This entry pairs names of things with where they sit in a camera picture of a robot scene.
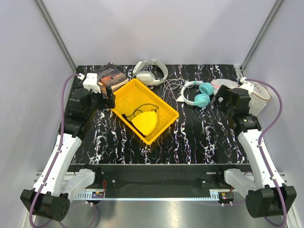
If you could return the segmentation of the white pink mesh laundry bag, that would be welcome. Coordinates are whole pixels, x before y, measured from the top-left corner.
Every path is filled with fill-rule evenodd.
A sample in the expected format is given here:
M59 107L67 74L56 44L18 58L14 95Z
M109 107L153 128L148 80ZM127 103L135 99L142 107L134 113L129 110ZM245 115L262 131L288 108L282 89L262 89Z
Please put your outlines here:
M211 81L211 85L213 86L213 94L214 95L218 92L219 88L222 85L225 85L230 89L239 87L239 84L237 82L231 81L231 80L228 80L228 79L214 79L214 80Z

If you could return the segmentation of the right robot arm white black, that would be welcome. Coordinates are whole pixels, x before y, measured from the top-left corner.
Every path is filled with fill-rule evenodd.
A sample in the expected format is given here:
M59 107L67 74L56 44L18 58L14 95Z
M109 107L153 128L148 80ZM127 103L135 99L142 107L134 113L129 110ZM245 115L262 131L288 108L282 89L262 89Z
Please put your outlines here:
M243 88L230 89L222 85L213 98L219 110L226 113L229 125L242 145L254 176L250 180L239 169L228 169L218 174L220 188L232 186L244 199L251 217L283 216L291 208L297 193L287 186L267 151L263 131L256 116L250 114L251 97Z

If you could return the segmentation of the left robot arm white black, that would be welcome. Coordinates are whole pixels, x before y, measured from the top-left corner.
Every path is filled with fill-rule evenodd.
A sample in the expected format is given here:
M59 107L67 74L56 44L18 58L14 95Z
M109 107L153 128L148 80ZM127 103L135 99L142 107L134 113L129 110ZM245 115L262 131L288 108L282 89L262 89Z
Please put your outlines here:
M40 216L62 221L67 215L70 203L86 187L98 188L104 184L102 169L95 165L84 165L67 183L64 177L71 160L80 147L91 119L99 109L114 108L115 96L106 87L107 97L83 87L72 91L66 113L62 114L60 134L54 150L41 176L32 189L24 189L20 200L30 216Z

